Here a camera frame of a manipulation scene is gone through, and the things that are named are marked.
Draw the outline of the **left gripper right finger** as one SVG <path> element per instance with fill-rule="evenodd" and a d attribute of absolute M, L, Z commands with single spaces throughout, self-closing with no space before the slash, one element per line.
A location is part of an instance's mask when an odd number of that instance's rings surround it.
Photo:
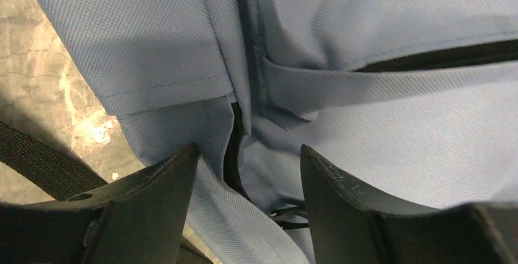
<path fill-rule="evenodd" d="M 309 146 L 301 178 L 317 263 L 516 263 L 517 204 L 445 210 L 387 194 Z"/>

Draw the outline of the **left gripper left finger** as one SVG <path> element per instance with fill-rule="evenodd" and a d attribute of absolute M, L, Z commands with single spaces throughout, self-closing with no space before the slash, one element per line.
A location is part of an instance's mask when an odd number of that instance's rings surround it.
<path fill-rule="evenodd" d="M 66 201 L 1 205 L 2 263 L 199 263 L 182 233 L 200 153 L 169 159 Z"/>

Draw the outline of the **blue backpack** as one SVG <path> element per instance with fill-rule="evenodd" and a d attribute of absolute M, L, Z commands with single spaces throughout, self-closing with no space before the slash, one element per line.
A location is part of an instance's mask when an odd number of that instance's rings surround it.
<path fill-rule="evenodd" d="M 306 145 L 439 210 L 517 204 L 517 0 L 37 0 L 144 169 L 200 153 L 185 224 L 224 263 L 317 263 Z M 2 123 L 52 200 L 107 183 Z"/>

